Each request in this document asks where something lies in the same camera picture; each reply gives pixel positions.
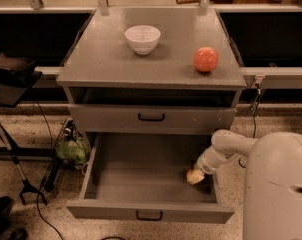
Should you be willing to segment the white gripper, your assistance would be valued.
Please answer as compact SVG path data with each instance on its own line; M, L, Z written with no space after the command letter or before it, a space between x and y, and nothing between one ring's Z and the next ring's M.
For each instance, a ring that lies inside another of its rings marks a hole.
M204 174L212 175L216 172L216 159L209 155L201 154L194 164L194 168L189 169L186 173L187 182L191 185L201 182L204 179Z

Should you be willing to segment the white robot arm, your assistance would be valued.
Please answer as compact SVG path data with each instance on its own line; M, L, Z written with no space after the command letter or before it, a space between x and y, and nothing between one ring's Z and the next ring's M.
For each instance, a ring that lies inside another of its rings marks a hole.
M186 179L195 185L237 155L247 158L243 240L302 240L302 135L218 130Z

